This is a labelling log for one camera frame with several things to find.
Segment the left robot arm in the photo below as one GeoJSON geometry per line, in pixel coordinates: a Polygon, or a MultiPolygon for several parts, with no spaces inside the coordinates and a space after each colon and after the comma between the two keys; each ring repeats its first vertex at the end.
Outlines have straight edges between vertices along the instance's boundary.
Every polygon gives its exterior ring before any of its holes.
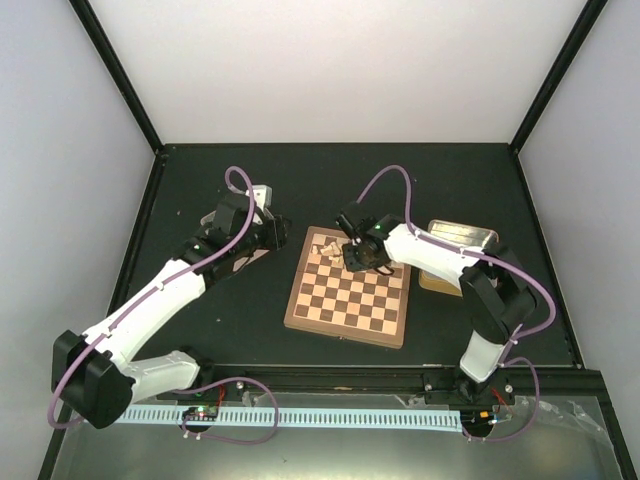
{"type": "Polygon", "coordinates": [[[291,223],[270,212],[271,197],[266,185],[227,194],[135,296],[84,333],[63,332],[52,348],[54,399],[101,429],[131,404],[165,392],[207,397],[215,384],[212,364],[192,348],[141,361],[135,356],[183,307],[285,246],[291,223]]]}

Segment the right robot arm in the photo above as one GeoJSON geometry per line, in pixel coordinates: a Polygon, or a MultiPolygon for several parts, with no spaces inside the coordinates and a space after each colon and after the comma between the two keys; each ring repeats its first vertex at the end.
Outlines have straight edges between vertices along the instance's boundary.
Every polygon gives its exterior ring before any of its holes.
{"type": "Polygon", "coordinates": [[[498,264],[504,251],[498,248],[484,260],[481,248],[467,249],[439,239],[393,215],[378,220],[341,212],[336,224],[348,237],[342,247],[348,271],[381,272],[392,263],[403,264],[460,291],[471,317],[472,333],[450,391],[465,403],[479,402],[490,392],[490,378],[537,306],[527,283],[498,264]]]}

